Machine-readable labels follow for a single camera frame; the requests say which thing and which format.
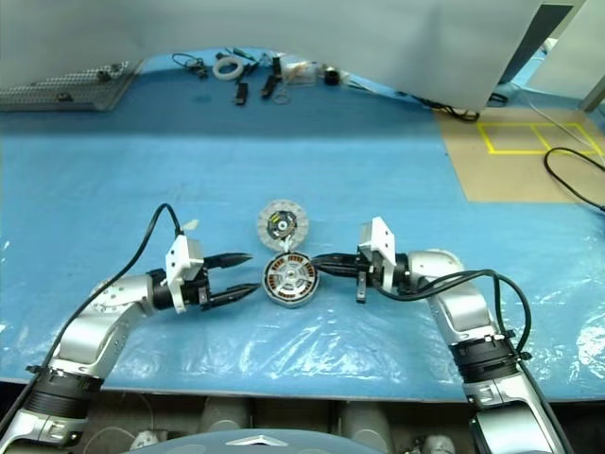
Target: blue tablecloth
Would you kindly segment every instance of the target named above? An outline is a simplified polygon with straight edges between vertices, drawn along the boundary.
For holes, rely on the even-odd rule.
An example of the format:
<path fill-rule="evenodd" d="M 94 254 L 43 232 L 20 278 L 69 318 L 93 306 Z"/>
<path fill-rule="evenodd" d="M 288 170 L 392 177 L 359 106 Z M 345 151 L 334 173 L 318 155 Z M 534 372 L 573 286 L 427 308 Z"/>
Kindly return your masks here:
<path fill-rule="evenodd" d="M 553 399 L 605 397 L 605 223 L 585 206 L 470 203 L 425 107 L 354 90 L 292 88 L 264 102 L 267 72 L 234 85 L 156 58 L 110 113 L 1 114 L 3 148 L 0 377 L 25 380 L 64 320 L 137 247 L 153 209 L 171 202 L 206 254 L 248 252 L 212 271 L 212 288 L 255 282 L 273 253 L 256 234 L 274 199 L 300 203 L 315 255 L 354 252 L 361 223 L 382 216 L 401 252 L 441 248 L 468 269 L 493 268 L 526 292 L 534 316 L 529 368 Z M 541 105 L 570 105 L 544 98 Z M 601 128 L 605 121 L 599 120 Z M 160 222 L 133 272 L 161 267 L 172 229 Z M 479 282 L 490 295 L 489 282 Z M 506 320 L 522 310 L 505 292 Z M 354 281 L 321 277 L 296 310 L 262 291 L 132 332 L 107 386 L 399 400 L 461 400 L 460 379 L 425 302 L 399 304 Z"/>

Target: small parts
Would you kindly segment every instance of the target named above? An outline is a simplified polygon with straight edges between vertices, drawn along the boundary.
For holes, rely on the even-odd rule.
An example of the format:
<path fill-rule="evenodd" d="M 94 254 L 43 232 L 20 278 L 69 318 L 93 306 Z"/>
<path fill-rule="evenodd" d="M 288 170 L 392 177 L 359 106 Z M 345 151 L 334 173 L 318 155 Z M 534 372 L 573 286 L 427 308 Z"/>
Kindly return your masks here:
<path fill-rule="evenodd" d="M 235 68 L 232 71 L 226 73 L 221 72 L 221 69 L 230 65 L 235 65 Z M 244 63 L 238 57 L 229 55 L 217 61 L 212 68 L 212 72 L 219 80 L 235 80 L 244 72 Z"/>
<path fill-rule="evenodd" d="M 309 301 L 320 276 L 309 257 L 302 253 L 281 253 L 265 267 L 263 286 L 278 305 L 294 308 Z"/>
<path fill-rule="evenodd" d="M 277 79 L 282 78 L 282 61 L 279 57 L 273 57 L 271 67 L 273 69 L 273 76 Z"/>
<path fill-rule="evenodd" d="M 248 99 L 248 84 L 245 82 L 239 82 L 237 84 L 237 92 L 235 93 L 235 102 L 236 106 L 243 106 L 246 104 L 246 99 Z"/>
<path fill-rule="evenodd" d="M 271 74 L 267 78 L 267 82 L 265 82 L 265 86 L 261 90 L 261 98 L 269 99 L 271 95 L 273 95 L 273 90 L 275 90 L 275 86 L 279 81 L 279 79 L 277 79 L 274 75 Z"/>
<path fill-rule="evenodd" d="M 265 267 L 265 291 L 278 305 L 302 306 L 311 298 L 320 279 L 311 259 L 292 251 L 309 232 L 306 214 L 293 201 L 273 201 L 258 216 L 257 230 L 263 244 L 280 252 Z"/>
<path fill-rule="evenodd" d="M 258 236 L 265 246 L 289 252 L 301 244 L 309 232 L 309 220 L 293 201 L 273 201 L 258 215 Z"/>
<path fill-rule="evenodd" d="M 208 71 L 206 69 L 206 64 L 202 57 L 195 57 L 190 54 L 172 54 L 172 61 L 175 62 L 178 66 L 185 68 L 200 79 L 206 79 L 208 77 Z"/>
<path fill-rule="evenodd" d="M 328 66 L 325 68 L 325 73 L 323 73 L 323 81 L 326 85 L 339 85 L 340 73 L 336 68 Z"/>

